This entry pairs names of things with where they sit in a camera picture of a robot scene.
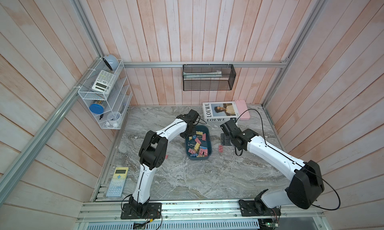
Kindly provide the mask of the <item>teal plastic storage box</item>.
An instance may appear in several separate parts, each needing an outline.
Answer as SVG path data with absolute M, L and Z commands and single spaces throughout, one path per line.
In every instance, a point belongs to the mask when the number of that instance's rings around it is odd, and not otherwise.
M 185 147 L 190 160 L 207 160 L 213 151 L 208 127 L 197 125 L 192 136 L 185 139 Z

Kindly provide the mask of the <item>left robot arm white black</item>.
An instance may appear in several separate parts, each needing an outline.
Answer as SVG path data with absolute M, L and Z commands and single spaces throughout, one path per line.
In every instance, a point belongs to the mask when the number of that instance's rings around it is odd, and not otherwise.
M 184 139 L 192 136 L 199 116 L 197 111 L 190 110 L 187 114 L 177 116 L 167 127 L 146 133 L 139 150 L 140 175 L 135 191 L 130 196 L 130 204 L 141 207 L 149 201 L 152 182 L 166 158 L 168 143 L 177 136 Z

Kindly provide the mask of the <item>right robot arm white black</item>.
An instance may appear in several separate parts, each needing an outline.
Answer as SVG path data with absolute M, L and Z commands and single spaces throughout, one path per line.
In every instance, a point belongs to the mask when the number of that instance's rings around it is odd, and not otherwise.
M 222 124 L 221 129 L 237 150 L 259 156 L 290 180 L 286 189 L 264 190 L 255 197 L 254 208 L 258 215 L 291 204 L 308 209 L 324 191 L 320 166 L 316 162 L 305 162 L 285 153 L 251 129 L 242 131 L 233 119 Z

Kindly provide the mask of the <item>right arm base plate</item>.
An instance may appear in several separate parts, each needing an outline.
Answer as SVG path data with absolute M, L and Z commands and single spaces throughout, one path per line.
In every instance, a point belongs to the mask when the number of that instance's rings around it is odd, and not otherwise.
M 260 201 L 239 200 L 238 203 L 243 217 L 279 217 L 281 215 L 281 210 L 279 208 L 268 208 Z

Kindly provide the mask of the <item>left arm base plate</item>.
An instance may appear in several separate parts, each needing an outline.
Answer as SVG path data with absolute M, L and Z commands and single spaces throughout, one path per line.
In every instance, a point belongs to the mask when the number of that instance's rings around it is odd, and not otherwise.
M 159 219 L 161 218 L 162 204 L 148 203 L 144 206 L 135 206 L 134 204 L 126 203 L 123 205 L 121 213 L 122 220 L 136 219 Z

